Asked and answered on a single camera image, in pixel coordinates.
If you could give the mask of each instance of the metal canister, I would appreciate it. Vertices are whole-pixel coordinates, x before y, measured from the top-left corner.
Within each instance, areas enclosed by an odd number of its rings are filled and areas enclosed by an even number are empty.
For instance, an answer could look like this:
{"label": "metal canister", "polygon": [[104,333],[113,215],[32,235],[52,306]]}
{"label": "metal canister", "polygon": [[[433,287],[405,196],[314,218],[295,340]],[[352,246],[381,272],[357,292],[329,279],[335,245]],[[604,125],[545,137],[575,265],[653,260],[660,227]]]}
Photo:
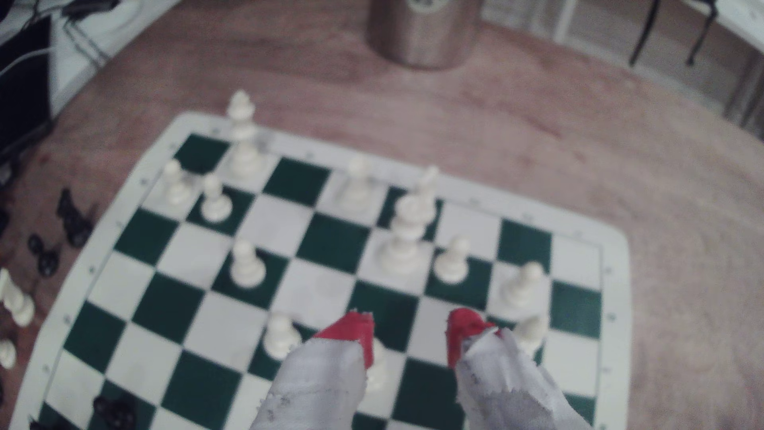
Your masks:
{"label": "metal canister", "polygon": [[472,51],[482,5],[483,0],[372,0],[369,45],[411,67],[458,66]]}

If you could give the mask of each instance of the white square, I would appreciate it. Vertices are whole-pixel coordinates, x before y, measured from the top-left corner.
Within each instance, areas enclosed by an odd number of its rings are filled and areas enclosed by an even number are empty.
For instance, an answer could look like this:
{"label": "white square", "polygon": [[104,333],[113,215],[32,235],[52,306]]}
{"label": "white square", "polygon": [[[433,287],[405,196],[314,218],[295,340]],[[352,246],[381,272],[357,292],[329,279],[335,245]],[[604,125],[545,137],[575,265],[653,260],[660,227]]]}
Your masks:
{"label": "white square", "polygon": [[197,174],[186,172],[184,180],[191,187],[191,194],[182,203],[171,204],[167,201],[167,183],[160,175],[141,206],[172,220],[185,220],[202,193],[202,178]]}
{"label": "white square", "polygon": [[159,405],[180,351],[180,345],[135,324],[128,324],[106,376],[149,403]]}
{"label": "white square", "polygon": [[395,398],[398,395],[400,378],[403,375],[403,366],[406,364],[406,356],[393,350],[386,350],[387,358],[387,381],[381,390],[366,393],[358,411],[378,418],[388,419],[393,415]]}
{"label": "white square", "polygon": [[183,223],[164,250],[157,269],[189,285],[209,290],[230,249],[230,237]]}
{"label": "white square", "polygon": [[414,272],[408,275],[396,275],[385,270],[379,263],[382,247],[392,239],[393,234],[389,230],[371,230],[371,235],[366,241],[366,247],[361,256],[361,264],[358,265],[358,278],[400,292],[421,295],[427,285],[432,260],[432,244],[429,242],[419,244],[419,254],[422,261]]}
{"label": "white square", "polygon": [[233,405],[231,405],[231,410],[228,412],[228,419],[223,429],[247,430],[254,422],[254,417],[257,416],[257,408],[265,400],[269,389],[269,380],[244,373],[241,376],[236,397],[234,398]]}
{"label": "white square", "polygon": [[156,413],[154,413],[151,428],[153,430],[207,430],[195,422],[191,422],[162,408],[157,408]]}
{"label": "white square", "polygon": [[151,266],[112,251],[88,300],[130,321],[153,277]]}
{"label": "white square", "polygon": [[260,194],[241,222],[237,236],[276,254],[294,257],[313,211],[301,204]]}
{"label": "white square", "polygon": [[552,277],[594,291],[602,290],[600,250],[565,236],[552,236]]}
{"label": "white square", "polygon": [[549,315],[552,300],[552,280],[545,276],[533,290],[533,295],[524,306],[508,305],[502,290],[515,281],[520,275],[520,268],[505,262],[495,262],[490,271],[490,286],[488,287],[488,304],[486,313],[503,320],[520,322],[536,315]]}
{"label": "white square", "polygon": [[407,354],[429,363],[447,366],[445,329],[448,314],[456,308],[463,308],[463,306],[427,296],[422,297],[414,317]]}
{"label": "white square", "polygon": [[501,218],[468,207],[444,202],[435,243],[448,248],[456,235],[470,240],[470,254],[494,261],[499,247]]}
{"label": "white square", "polygon": [[292,259],[270,310],[321,330],[345,314],[354,286],[355,279],[346,273]]}
{"label": "white square", "polygon": [[196,312],[183,346],[201,357],[244,372],[260,340],[268,313],[209,292]]}
{"label": "white square", "polygon": [[598,340],[550,330],[541,364],[563,392],[595,397],[599,349]]}
{"label": "white square", "polygon": [[345,172],[332,171],[329,179],[324,185],[324,189],[319,196],[319,202],[316,209],[319,212],[327,213],[341,220],[351,221],[365,226],[374,226],[380,215],[385,197],[387,196],[387,185],[374,179],[369,180],[371,197],[369,206],[365,210],[352,211],[340,207],[338,199],[347,186],[349,177]]}
{"label": "white square", "polygon": [[270,178],[270,175],[274,172],[276,165],[279,164],[280,157],[278,155],[266,153],[261,149],[261,156],[264,161],[262,169],[254,172],[249,177],[240,178],[231,171],[231,157],[234,153],[233,149],[234,146],[231,145],[231,148],[225,153],[221,162],[218,163],[215,173],[226,185],[230,185],[233,188],[238,188],[243,191],[260,193],[268,182],[268,178]]}
{"label": "white square", "polygon": [[75,426],[87,428],[93,412],[92,400],[101,393],[103,380],[101,373],[63,350],[46,402]]}

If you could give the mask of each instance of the wooden table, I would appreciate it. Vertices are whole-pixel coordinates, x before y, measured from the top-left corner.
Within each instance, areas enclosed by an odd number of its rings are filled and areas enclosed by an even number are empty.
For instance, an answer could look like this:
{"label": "wooden table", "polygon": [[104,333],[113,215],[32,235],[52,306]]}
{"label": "wooden table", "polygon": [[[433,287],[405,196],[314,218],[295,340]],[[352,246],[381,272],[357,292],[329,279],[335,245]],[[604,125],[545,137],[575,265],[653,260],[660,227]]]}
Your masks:
{"label": "wooden table", "polygon": [[[0,371],[0,427],[76,258],[54,215],[60,188],[97,219],[174,116],[220,114],[241,87],[270,127],[436,163],[623,229],[630,427],[764,428],[764,146],[628,71],[491,26],[462,67],[399,67],[364,43],[366,11],[362,0],[186,0],[64,109],[4,197],[0,264],[38,313],[25,329],[0,314],[19,349]],[[31,232],[61,248],[51,279],[26,250]]]}

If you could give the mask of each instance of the chessboard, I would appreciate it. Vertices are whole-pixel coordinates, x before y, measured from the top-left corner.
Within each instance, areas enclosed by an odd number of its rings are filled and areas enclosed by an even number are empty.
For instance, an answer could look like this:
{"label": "chessboard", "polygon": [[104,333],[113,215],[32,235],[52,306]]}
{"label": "chessboard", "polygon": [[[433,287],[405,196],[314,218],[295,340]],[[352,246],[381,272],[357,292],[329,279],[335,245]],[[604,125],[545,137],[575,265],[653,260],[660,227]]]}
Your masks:
{"label": "chessboard", "polygon": [[[390,239],[396,200],[423,168],[365,154],[371,204],[338,205],[358,152],[259,128],[262,169],[231,171],[231,123],[177,117],[147,150],[104,213],[40,330],[11,428],[102,429],[93,399],[134,406],[137,430],[244,430],[279,362],[265,353],[269,312],[281,311],[307,339],[356,309],[373,312],[387,347],[385,387],[368,393],[354,430],[461,430],[446,366],[445,322],[469,307],[500,326],[548,314],[535,356],[596,429],[626,428],[631,304],[628,245],[614,228],[566,210],[447,174],[436,183],[437,216],[422,248],[427,264],[391,275],[377,258]],[[169,204],[162,173],[177,159],[193,197]],[[201,177],[215,172],[232,202],[221,223],[201,214]],[[460,285],[432,273],[455,235],[471,242]],[[256,288],[230,276],[231,247],[245,238],[267,267]],[[526,262],[548,281],[527,308],[498,296]]]}

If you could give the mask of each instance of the captured chess piece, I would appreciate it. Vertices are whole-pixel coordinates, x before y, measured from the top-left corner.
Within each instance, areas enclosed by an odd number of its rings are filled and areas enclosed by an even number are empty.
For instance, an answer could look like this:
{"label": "captured chess piece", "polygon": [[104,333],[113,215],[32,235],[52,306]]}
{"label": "captured chess piece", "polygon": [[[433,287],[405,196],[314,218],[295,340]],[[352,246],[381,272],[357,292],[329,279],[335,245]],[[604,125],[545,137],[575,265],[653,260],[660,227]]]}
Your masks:
{"label": "captured chess piece", "polygon": [[470,241],[464,236],[454,236],[448,249],[435,259],[432,270],[435,276],[445,284],[456,285],[467,278],[469,265],[467,254]]}
{"label": "captured chess piece", "polygon": [[6,268],[0,269],[0,300],[19,327],[27,327],[34,318],[34,301],[11,279]]}
{"label": "captured chess piece", "polygon": [[168,161],[162,170],[165,183],[165,198],[170,204],[181,204],[191,197],[191,186],[186,182],[186,172],[175,158]]}
{"label": "captured chess piece", "polygon": [[111,401],[98,396],[93,400],[93,409],[111,430],[135,429],[135,407],[124,400]]}
{"label": "captured chess piece", "polygon": [[512,333],[515,335],[517,346],[533,357],[549,332],[549,316],[537,315],[521,321],[515,326]]}
{"label": "captured chess piece", "polygon": [[37,273],[43,278],[49,278],[58,270],[58,253],[49,249],[45,250],[45,244],[39,235],[32,233],[27,240],[27,248],[37,257]]}
{"label": "captured chess piece", "polygon": [[0,340],[0,366],[12,369],[16,365],[16,346],[10,339]]}
{"label": "captured chess piece", "polygon": [[277,361],[287,358],[289,352],[302,342],[303,338],[292,324],[291,318],[278,312],[268,318],[263,347],[271,358]]}
{"label": "captured chess piece", "polygon": [[520,268],[517,278],[502,287],[501,296],[510,306],[516,308],[525,306],[543,279],[544,267],[541,263],[527,262]]}
{"label": "captured chess piece", "polygon": [[241,288],[254,288],[265,279],[265,263],[255,254],[254,246],[244,239],[237,239],[231,264],[231,279]]}
{"label": "captured chess piece", "polygon": [[208,223],[222,223],[233,210],[231,198],[223,194],[223,183],[215,174],[209,173],[202,180],[204,202],[202,216]]}
{"label": "captured chess piece", "polygon": [[93,225],[74,206],[72,192],[69,188],[64,188],[61,191],[56,215],[63,220],[63,229],[66,231],[66,240],[69,241],[69,244],[75,248],[85,246],[90,233],[93,231]]}
{"label": "captured chess piece", "polygon": [[383,389],[387,382],[387,350],[376,337],[371,350],[374,354],[374,363],[366,370],[366,393]]}

